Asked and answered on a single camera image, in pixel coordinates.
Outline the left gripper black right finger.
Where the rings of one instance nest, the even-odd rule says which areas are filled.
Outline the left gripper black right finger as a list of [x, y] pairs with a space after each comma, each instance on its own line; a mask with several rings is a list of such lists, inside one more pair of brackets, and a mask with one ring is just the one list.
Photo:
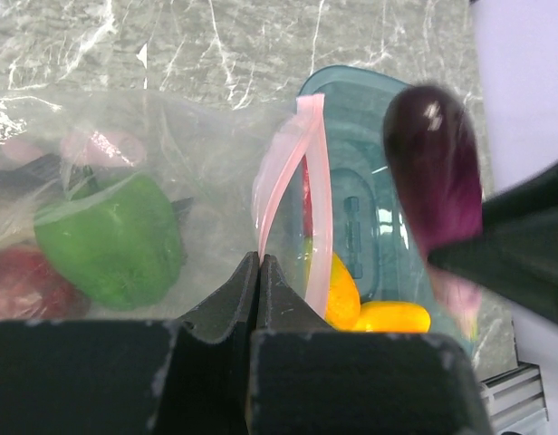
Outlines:
[[336, 331], [273, 256], [260, 269], [248, 399], [254, 434], [492, 432], [470, 359], [453, 338]]

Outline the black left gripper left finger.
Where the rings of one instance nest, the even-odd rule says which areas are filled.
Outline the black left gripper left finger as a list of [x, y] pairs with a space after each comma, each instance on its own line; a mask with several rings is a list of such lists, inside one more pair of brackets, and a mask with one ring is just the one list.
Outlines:
[[259, 258], [174, 320], [0, 322], [0, 434], [244, 434]]

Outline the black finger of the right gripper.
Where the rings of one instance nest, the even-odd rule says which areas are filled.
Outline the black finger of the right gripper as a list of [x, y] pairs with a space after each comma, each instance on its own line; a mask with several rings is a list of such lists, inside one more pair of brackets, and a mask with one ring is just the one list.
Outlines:
[[558, 325], [558, 162], [485, 202], [483, 221], [428, 261]]

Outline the orange green mango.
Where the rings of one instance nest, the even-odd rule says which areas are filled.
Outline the orange green mango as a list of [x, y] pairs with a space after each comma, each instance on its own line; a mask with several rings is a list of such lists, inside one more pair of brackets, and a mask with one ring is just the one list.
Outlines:
[[330, 290], [325, 321], [342, 331], [353, 331], [361, 313], [359, 290], [345, 264], [332, 252]]

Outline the yellow orange mango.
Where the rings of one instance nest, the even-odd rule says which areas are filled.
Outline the yellow orange mango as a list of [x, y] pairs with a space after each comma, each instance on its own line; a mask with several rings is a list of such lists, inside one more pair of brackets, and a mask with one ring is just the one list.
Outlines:
[[371, 301], [361, 305], [353, 331], [425, 334], [431, 317], [421, 305], [403, 301]]

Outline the purple eggplant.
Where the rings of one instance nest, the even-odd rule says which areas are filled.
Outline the purple eggplant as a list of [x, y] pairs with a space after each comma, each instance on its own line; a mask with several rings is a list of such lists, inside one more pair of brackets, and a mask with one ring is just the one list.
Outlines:
[[409, 86], [390, 102], [382, 144], [421, 259], [483, 230], [483, 190], [473, 123], [436, 84]]

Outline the green bell pepper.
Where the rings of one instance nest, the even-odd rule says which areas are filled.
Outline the green bell pepper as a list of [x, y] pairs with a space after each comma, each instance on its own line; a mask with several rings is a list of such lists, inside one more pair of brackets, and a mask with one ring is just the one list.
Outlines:
[[168, 197], [141, 173], [88, 183], [71, 199], [40, 208], [34, 234], [57, 272], [117, 311], [160, 302], [186, 260]]

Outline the red chili pepper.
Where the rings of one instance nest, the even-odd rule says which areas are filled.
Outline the red chili pepper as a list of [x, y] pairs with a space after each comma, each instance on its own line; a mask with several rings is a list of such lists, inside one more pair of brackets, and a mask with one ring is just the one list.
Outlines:
[[305, 237], [313, 236], [312, 200], [309, 181], [307, 158], [301, 162], [303, 173], [303, 234]]

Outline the clear zip top bag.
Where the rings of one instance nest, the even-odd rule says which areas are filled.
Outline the clear zip top bag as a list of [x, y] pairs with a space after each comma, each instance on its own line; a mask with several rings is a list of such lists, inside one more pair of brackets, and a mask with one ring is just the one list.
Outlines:
[[[277, 257], [288, 284], [325, 315], [333, 223], [323, 109], [321, 94], [217, 111], [152, 91], [0, 92], [0, 169], [53, 153], [90, 166], [102, 184], [145, 174], [168, 197], [186, 253], [178, 281], [160, 302], [128, 311], [86, 295], [91, 306], [81, 318], [179, 317], [212, 295], [250, 252]], [[303, 234], [303, 158], [312, 237]], [[66, 199], [44, 189], [0, 199], [0, 249], [28, 244], [41, 250], [34, 215]]]

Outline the dark red apple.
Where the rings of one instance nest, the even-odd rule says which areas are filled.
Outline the dark red apple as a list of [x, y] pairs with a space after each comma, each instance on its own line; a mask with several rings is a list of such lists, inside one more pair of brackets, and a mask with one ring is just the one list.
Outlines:
[[0, 320], [81, 318], [90, 299], [63, 278], [35, 245], [0, 249]]

